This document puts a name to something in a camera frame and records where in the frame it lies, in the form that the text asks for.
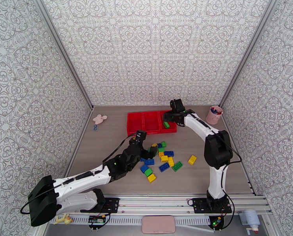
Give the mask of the red plastic bin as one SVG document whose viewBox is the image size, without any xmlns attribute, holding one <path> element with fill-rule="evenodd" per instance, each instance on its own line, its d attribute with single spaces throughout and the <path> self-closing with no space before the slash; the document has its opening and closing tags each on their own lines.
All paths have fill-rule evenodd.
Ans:
<svg viewBox="0 0 293 236">
<path fill-rule="evenodd" d="M 160 133 L 164 134 L 164 133 L 176 133 L 177 132 L 177 125 L 176 123 L 171 122 L 170 128 L 166 129 L 163 125 L 163 114 L 166 112 L 166 110 L 163 111 L 158 111 L 159 114 L 159 131 Z"/>
<path fill-rule="evenodd" d="M 145 131 L 148 134 L 159 134 L 159 118 L 157 111 L 147 111 L 143 113 Z"/>
<path fill-rule="evenodd" d="M 138 130 L 145 131 L 145 120 L 143 112 L 129 112 L 127 114 L 127 135 L 135 133 Z"/>
</svg>

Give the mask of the pink pen cup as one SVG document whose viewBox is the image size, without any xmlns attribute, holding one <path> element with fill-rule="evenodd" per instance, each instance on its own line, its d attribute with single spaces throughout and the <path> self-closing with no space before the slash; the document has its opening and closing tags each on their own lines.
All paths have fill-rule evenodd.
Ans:
<svg viewBox="0 0 293 236">
<path fill-rule="evenodd" d="M 222 112 L 223 114 L 223 109 L 219 106 L 211 106 L 210 110 L 208 111 L 208 114 L 206 116 L 206 122 L 209 123 L 210 125 L 215 125 L 218 123 L 219 119 L 221 118 L 222 114 L 216 115 L 211 112 L 211 108 L 214 107 L 217 111 Z"/>
</svg>

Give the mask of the pink plush mouse toy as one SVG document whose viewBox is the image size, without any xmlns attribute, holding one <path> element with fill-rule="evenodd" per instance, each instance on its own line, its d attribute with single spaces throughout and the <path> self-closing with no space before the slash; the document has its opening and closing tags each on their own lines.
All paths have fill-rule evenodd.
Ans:
<svg viewBox="0 0 293 236">
<path fill-rule="evenodd" d="M 98 114 L 96 117 L 92 119 L 92 121 L 94 122 L 95 125 L 99 125 L 103 123 L 105 120 L 107 120 L 107 118 L 108 118 L 107 115 Z"/>
</svg>

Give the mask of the green circuit board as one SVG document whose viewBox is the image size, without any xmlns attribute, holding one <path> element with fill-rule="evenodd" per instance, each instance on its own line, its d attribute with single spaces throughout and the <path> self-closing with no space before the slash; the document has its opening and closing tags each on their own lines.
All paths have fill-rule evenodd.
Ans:
<svg viewBox="0 0 293 236">
<path fill-rule="evenodd" d="M 88 218 L 88 224 L 104 224 L 106 222 L 106 214 L 90 215 Z"/>
</svg>

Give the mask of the pink rectangular case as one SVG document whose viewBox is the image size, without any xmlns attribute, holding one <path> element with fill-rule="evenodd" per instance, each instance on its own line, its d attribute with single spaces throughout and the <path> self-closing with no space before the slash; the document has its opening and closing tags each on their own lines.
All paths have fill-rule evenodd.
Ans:
<svg viewBox="0 0 293 236">
<path fill-rule="evenodd" d="M 176 231 L 173 216 L 144 216 L 141 231 L 144 234 L 173 234 Z"/>
</svg>

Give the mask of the yellow duck toy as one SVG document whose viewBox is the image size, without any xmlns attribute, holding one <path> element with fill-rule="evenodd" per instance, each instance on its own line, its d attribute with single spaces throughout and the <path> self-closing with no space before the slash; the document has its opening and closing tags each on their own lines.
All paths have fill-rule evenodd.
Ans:
<svg viewBox="0 0 293 236">
<path fill-rule="evenodd" d="M 73 219 L 70 217 L 69 214 L 64 214 L 61 218 L 59 216 L 55 217 L 54 225 L 64 223 L 65 225 L 68 225 L 73 222 Z"/>
</svg>

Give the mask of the round circuit board with LED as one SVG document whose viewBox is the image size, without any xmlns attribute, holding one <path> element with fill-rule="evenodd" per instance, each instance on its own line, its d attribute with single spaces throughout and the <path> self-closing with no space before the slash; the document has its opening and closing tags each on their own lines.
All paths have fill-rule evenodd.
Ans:
<svg viewBox="0 0 293 236">
<path fill-rule="evenodd" d="M 209 219 L 210 219 L 209 227 L 211 229 L 219 230 L 224 225 L 224 220 L 223 220 L 223 217 L 221 216 L 210 216 Z"/>
</svg>

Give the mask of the white and blue bottle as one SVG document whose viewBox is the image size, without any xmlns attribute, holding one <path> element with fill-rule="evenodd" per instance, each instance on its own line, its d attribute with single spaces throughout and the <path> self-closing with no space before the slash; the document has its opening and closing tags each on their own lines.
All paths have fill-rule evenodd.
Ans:
<svg viewBox="0 0 293 236">
<path fill-rule="evenodd" d="M 246 231 L 248 236 L 251 236 L 251 231 L 253 231 L 255 234 L 258 233 L 260 220 L 258 217 L 258 214 L 255 210 L 243 210 L 239 212 L 240 222 L 242 226 L 246 226 Z"/>
</svg>

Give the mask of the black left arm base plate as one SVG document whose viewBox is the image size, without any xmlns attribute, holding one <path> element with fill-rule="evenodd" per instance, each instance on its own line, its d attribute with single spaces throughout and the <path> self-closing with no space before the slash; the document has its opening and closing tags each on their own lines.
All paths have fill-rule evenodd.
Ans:
<svg viewBox="0 0 293 236">
<path fill-rule="evenodd" d="M 89 210 L 80 210 L 81 213 L 117 213 L 119 207 L 119 198 L 105 197 L 99 199 L 98 203 Z"/>
</svg>

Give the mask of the aluminium table edge rail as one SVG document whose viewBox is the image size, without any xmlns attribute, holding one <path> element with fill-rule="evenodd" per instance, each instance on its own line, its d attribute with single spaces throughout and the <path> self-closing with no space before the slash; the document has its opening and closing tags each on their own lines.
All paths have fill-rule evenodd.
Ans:
<svg viewBox="0 0 293 236">
<path fill-rule="evenodd" d="M 90 122 L 90 119 L 91 119 L 91 116 L 92 116 L 92 113 L 93 113 L 94 109 L 95 109 L 95 107 L 92 105 L 92 107 L 90 108 L 90 111 L 89 111 L 89 113 L 88 113 L 87 120 L 85 121 L 85 123 L 84 123 L 84 125 L 83 125 L 83 128 L 82 128 L 82 131 L 81 131 L 81 133 L 80 133 L 80 136 L 78 137 L 78 140 L 77 140 L 76 145 L 75 145 L 75 147 L 74 147 L 74 150 L 73 150 L 73 152 L 72 152 L 72 156 L 71 156 L 70 160 L 68 161 L 67 167 L 66 167 L 66 169 L 65 169 L 65 171 L 64 171 L 64 176 L 63 176 L 64 178 L 66 178 L 66 177 L 69 176 L 69 173 L 70 173 L 70 171 L 71 171 L 71 168 L 72 168 L 72 166 L 73 166 L 73 163 L 74 163 L 75 158 L 76 158 L 76 156 L 77 156 L 77 153 L 78 153 L 78 151 L 79 151 L 80 145 L 81 145 L 81 143 L 82 143 L 82 140 L 83 140 L 84 134 L 85 134 L 85 132 L 86 132 L 87 126 L 88 126 L 88 124 L 89 124 L 89 122 Z"/>
</svg>

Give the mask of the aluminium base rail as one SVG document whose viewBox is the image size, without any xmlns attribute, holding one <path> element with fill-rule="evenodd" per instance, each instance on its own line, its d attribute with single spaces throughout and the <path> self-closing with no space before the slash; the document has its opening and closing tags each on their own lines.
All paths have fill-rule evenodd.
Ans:
<svg viewBox="0 0 293 236">
<path fill-rule="evenodd" d="M 194 215 L 193 207 L 187 204 L 188 199 L 205 198 L 203 194 L 105 194 L 105 197 L 119 198 L 117 213 L 113 215 Z M 232 194 L 229 196 L 232 213 L 221 215 L 238 214 L 243 210 L 255 210 L 259 215 L 271 214 L 271 208 L 264 196 L 253 194 Z"/>
</svg>

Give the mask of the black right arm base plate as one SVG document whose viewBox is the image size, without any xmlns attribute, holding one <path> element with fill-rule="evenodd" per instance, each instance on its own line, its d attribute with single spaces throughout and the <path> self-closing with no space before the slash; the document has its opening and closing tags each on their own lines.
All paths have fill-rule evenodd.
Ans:
<svg viewBox="0 0 293 236">
<path fill-rule="evenodd" d="M 192 198 L 187 200 L 187 204 L 193 207 L 195 214 L 226 214 L 232 213 L 232 208 L 229 200 L 223 199 L 208 199 L 208 198 Z"/>
</svg>

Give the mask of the aluminium frame post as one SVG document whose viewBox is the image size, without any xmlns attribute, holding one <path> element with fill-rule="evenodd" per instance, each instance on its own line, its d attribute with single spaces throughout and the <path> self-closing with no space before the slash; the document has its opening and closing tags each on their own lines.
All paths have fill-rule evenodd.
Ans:
<svg viewBox="0 0 293 236">
<path fill-rule="evenodd" d="M 33 0 L 34 2 L 34 5 L 37 7 L 37 10 L 39 11 L 39 14 L 41 16 L 41 19 L 44 21 L 48 31 L 49 31 L 49 34 L 51 35 L 59 53 L 61 54 L 61 57 L 63 58 L 69 72 L 71 73 L 71 75 L 73 76 L 79 90 L 81 91 L 84 99 L 86 100 L 89 108 L 91 110 L 93 110 L 94 106 L 91 102 L 91 99 L 90 97 L 88 96 L 85 88 L 84 88 L 84 85 L 82 84 L 80 78 L 79 78 L 79 75 L 76 71 L 76 68 L 73 64 L 73 62 L 71 61 L 70 57 L 69 57 L 69 54 L 63 44 L 63 41 L 52 21 L 52 18 L 50 16 L 50 14 L 48 13 L 48 10 L 46 8 L 46 5 L 44 3 L 43 0 Z"/>
<path fill-rule="evenodd" d="M 275 11 L 278 3 L 279 3 L 279 0 L 268 0 L 268 3 L 265 7 L 265 10 L 264 10 L 260 20 L 259 20 L 258 25 L 255 28 L 255 31 L 250 39 L 250 42 L 248 43 L 248 45 L 245 49 L 245 52 L 244 52 L 239 64 L 237 65 L 237 68 L 233 74 L 233 77 L 231 78 L 231 80 L 228 84 L 228 87 L 226 88 L 226 91 L 218 104 L 219 107 L 223 108 L 223 106 L 224 106 L 231 90 L 233 89 L 240 73 L 242 72 L 243 68 L 247 64 L 251 54 L 254 51 L 254 48 L 255 48 L 257 42 L 259 41 L 264 30 L 266 29 L 268 21 L 271 19 L 271 16 L 272 16 L 273 12 Z"/>
</svg>

